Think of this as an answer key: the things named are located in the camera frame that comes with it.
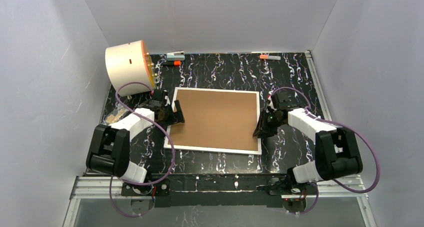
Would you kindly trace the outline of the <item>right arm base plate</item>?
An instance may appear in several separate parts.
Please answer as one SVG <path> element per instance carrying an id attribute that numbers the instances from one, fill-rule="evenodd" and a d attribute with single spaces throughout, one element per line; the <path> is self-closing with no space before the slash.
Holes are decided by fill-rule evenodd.
<path id="1" fill-rule="evenodd" d="M 292 182 L 286 177 L 271 177 L 266 183 L 256 187 L 257 191 L 265 192 L 270 196 L 282 195 L 316 195 L 318 190 L 311 183 Z"/>

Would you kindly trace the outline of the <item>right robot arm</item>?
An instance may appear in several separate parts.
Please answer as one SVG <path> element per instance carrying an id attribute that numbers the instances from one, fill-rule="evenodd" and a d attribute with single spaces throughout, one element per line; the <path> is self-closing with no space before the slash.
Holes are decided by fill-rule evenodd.
<path id="1" fill-rule="evenodd" d="M 345 127 L 323 122 L 308 109 L 294 103 L 285 93 L 268 97 L 260 111 L 253 137 L 273 137 L 282 125 L 291 126 L 306 135 L 315 145 L 315 159 L 306 164 L 291 167 L 283 177 L 274 177 L 260 190 L 270 195 L 278 191 L 301 188 L 310 182 L 329 181 L 359 174 L 363 163 L 355 133 Z"/>

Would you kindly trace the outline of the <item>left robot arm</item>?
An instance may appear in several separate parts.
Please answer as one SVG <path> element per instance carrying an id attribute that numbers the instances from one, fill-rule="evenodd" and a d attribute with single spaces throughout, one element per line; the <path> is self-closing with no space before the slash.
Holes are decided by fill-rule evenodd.
<path id="1" fill-rule="evenodd" d="M 95 127 L 86 158 L 86 167 L 108 174 L 133 185 L 146 186 L 147 170 L 130 160 L 133 138 L 151 126 L 163 131 L 166 127 L 184 123 L 179 100 L 171 101 L 166 90 L 157 89 L 152 97 L 123 119 Z"/>

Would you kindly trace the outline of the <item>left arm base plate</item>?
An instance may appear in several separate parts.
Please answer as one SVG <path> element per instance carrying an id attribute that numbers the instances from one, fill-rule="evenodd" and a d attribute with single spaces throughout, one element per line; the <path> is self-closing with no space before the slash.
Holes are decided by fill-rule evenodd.
<path id="1" fill-rule="evenodd" d="M 126 197 L 166 197 L 170 195 L 171 182 L 167 178 L 154 185 L 133 185 L 124 182 L 121 189 L 121 195 Z"/>

